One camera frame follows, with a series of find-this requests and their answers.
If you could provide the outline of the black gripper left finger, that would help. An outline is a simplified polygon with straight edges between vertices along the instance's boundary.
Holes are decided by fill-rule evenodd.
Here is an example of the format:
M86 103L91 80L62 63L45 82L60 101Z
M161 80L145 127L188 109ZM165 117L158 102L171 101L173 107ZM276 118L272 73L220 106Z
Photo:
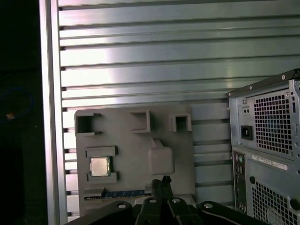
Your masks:
M153 180L151 197L141 205L132 206L126 201L115 201L100 209L81 216L69 225L159 225L161 210L164 203L163 189L167 180Z

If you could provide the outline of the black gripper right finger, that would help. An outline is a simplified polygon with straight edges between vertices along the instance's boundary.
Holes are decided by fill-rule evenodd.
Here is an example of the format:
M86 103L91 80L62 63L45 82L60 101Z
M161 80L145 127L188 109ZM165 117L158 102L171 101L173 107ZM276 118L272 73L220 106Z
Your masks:
M174 220L179 225L264 225L258 219L219 203L205 201L196 207L173 195L170 176L162 178L162 194Z

